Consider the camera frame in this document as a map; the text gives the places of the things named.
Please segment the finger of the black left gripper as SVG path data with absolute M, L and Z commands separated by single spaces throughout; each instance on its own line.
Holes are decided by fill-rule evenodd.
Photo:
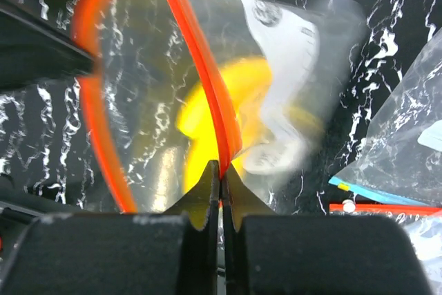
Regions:
M 1 0 L 1 89 L 92 73 L 94 57 L 13 0 Z

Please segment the clear bag orange zipper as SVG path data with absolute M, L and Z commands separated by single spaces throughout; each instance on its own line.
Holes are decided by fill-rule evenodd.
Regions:
M 123 212 L 163 212 L 185 194 L 191 142 L 177 129 L 177 115 L 196 84 L 240 57 L 264 57 L 277 76 L 297 61 L 314 63 L 297 101 L 323 121 L 323 132 L 305 168 L 365 33 L 353 0 L 305 7 L 272 0 L 81 0 L 76 16 L 78 40 L 97 57 L 94 75 L 81 81 L 84 117 Z M 279 180 L 240 178 L 264 198 L 297 171 Z

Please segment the yellow banana bunch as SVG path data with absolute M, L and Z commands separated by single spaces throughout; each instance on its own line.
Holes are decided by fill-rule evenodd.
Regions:
M 245 180 L 279 180 L 303 168 L 323 132 L 323 121 L 297 101 L 313 69 L 312 61 L 297 61 L 277 76 L 264 57 L 240 57 L 196 84 L 175 121 L 191 142 L 182 191 L 196 185 L 210 160 L 220 161 L 220 175 L 231 165 Z

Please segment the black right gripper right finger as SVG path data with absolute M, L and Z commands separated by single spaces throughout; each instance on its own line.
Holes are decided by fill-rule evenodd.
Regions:
M 229 168 L 220 182 L 228 294 L 430 294 L 412 243 L 384 216 L 276 214 Z

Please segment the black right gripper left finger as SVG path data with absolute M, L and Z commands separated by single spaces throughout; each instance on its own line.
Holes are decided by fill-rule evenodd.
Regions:
M 163 213 L 32 218 L 1 268 L 2 294 L 215 294 L 219 166 Z

